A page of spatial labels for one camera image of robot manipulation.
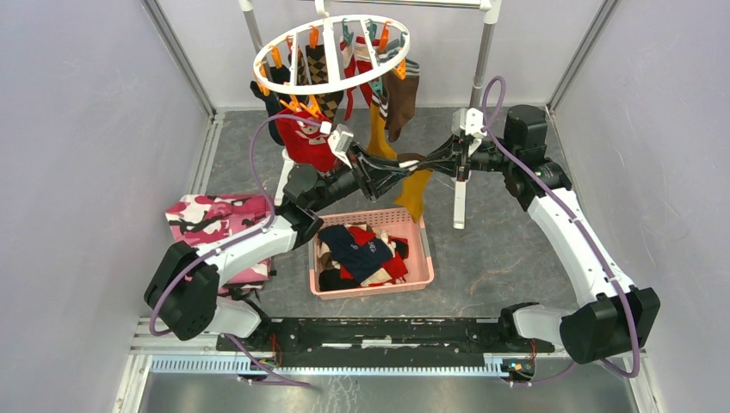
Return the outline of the red cloth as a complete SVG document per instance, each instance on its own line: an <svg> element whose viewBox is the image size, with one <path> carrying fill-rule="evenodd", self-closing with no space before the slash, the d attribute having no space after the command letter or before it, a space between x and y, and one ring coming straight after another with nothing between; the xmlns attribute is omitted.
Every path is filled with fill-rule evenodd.
<svg viewBox="0 0 730 413"><path fill-rule="evenodd" d="M289 157L296 163L311 164L317 171L327 173L338 163L327 144L327 136L319 126L301 120L277 118L275 125Z"/></svg>

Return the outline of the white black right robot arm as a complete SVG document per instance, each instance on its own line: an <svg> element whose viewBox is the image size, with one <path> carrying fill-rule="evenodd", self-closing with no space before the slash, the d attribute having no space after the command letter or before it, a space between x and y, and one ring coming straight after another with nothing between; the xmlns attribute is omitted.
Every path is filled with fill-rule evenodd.
<svg viewBox="0 0 730 413"><path fill-rule="evenodd" d="M467 180L473 172L499 172L520 207L538 225L560 259L578 301L576 311L523 303L503 309L499 344L518 351L531 339L563 348L580 365L619 354L640 354L660 309L658 294L638 288L610 256L591 228L572 183L546 155L543 109L508 110L503 137L487 127L492 119L477 108L454 113L452 132L423 164L455 182L453 227L466 225Z"/></svg>

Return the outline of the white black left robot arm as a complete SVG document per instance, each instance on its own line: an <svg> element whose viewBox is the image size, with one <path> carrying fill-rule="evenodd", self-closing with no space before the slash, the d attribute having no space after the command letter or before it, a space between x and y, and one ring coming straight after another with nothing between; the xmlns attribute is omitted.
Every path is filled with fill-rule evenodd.
<svg viewBox="0 0 730 413"><path fill-rule="evenodd" d="M172 244L144 294L152 309L150 332L187 341L203 331L218 330L233 333L249 350L264 348L270 327L248 318L235 330L233 320L249 308L221 298L219 289L237 273L308 243L323 225L318 211L355 191L378 199L423 160L421 155L406 154L377 157L358 144L350 145L343 156L343 163L327 175L311 164L295 164L283 186L281 204L269 204L269 215L261 224L208 246Z"/></svg>

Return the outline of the black sock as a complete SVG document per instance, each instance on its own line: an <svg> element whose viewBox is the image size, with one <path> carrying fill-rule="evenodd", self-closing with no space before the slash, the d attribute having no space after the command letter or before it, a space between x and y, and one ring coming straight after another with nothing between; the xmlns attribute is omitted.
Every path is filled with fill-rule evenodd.
<svg viewBox="0 0 730 413"><path fill-rule="evenodd" d="M273 77L273 81L275 83L279 83L279 84L284 84L285 82L288 82L289 78L290 78L289 68L284 65L280 68L277 68L275 66L270 66L270 74ZM279 114L283 110L283 106L280 104L279 98L273 93L269 93L269 95L266 96L259 89L257 82L255 80L250 81L250 89L251 89L252 94L257 99L261 100L264 103L268 117L273 116L275 114ZM279 146L284 146L284 141L282 140L282 138L278 132L275 122L268 123L268 130L269 130L269 136Z"/></svg>

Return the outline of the yellow cloth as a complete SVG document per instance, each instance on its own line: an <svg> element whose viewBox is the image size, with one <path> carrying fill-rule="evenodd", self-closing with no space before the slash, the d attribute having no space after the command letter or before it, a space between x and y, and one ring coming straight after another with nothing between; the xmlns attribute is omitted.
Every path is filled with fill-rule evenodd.
<svg viewBox="0 0 730 413"><path fill-rule="evenodd" d="M369 104L370 140L367 152L376 157L393 160L397 158L397 153L389 145L386 137L387 112L387 98L373 92Z"/></svg>

